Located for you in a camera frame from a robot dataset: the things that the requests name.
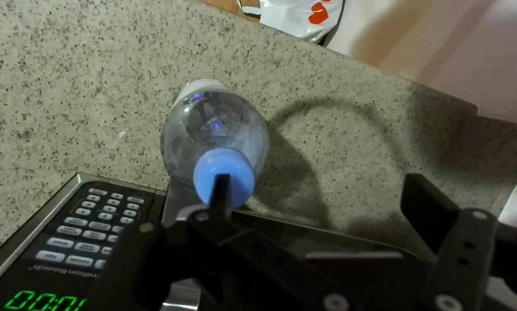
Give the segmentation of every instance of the granite countertop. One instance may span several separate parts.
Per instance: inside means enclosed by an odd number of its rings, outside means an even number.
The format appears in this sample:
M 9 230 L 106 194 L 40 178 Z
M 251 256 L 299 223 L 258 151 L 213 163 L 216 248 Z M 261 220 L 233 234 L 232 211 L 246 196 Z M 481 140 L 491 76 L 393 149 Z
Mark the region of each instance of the granite countertop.
M 405 173 L 498 213 L 517 127 L 195 0 L 0 2 L 0 244 L 76 172 L 168 187 L 161 125 L 216 78 L 268 120 L 258 213 L 410 249 Z

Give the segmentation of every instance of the green digital numbers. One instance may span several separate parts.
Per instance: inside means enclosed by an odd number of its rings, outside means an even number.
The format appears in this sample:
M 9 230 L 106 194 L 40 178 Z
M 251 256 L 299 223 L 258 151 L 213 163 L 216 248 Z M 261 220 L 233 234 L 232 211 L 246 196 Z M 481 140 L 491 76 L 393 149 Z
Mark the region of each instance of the green digital numbers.
M 19 291 L 4 305 L 4 310 L 21 311 L 81 311 L 87 299 L 74 296 L 55 296 L 52 292 Z

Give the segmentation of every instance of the keypad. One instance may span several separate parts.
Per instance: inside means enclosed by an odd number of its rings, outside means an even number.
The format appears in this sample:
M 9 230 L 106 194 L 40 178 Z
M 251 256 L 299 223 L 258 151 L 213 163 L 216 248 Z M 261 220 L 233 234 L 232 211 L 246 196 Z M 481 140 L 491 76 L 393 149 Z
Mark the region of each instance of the keypad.
M 107 189 L 90 187 L 52 232 L 45 235 L 36 261 L 102 270 L 119 234 L 140 218 L 145 201 Z

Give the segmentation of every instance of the plastic water bottle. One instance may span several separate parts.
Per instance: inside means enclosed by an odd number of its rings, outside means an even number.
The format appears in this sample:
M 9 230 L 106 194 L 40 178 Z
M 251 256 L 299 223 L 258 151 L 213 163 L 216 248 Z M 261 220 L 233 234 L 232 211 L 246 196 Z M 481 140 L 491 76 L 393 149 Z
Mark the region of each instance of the plastic water bottle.
M 232 210 L 253 196 L 268 147 L 259 113 L 214 80 L 197 80 L 182 90 L 161 135 L 170 178 L 194 187 L 209 204 L 216 175 L 230 175 Z

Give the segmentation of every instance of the blue bottle cap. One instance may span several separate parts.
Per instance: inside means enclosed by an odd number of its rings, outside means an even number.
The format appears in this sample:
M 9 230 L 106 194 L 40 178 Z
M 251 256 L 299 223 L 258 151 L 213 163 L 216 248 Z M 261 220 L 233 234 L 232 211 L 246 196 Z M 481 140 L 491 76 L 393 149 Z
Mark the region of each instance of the blue bottle cap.
M 256 177 L 247 159 L 235 149 L 211 149 L 201 156 L 192 182 L 208 206 L 218 175 L 230 175 L 230 210 L 237 210 L 254 194 Z

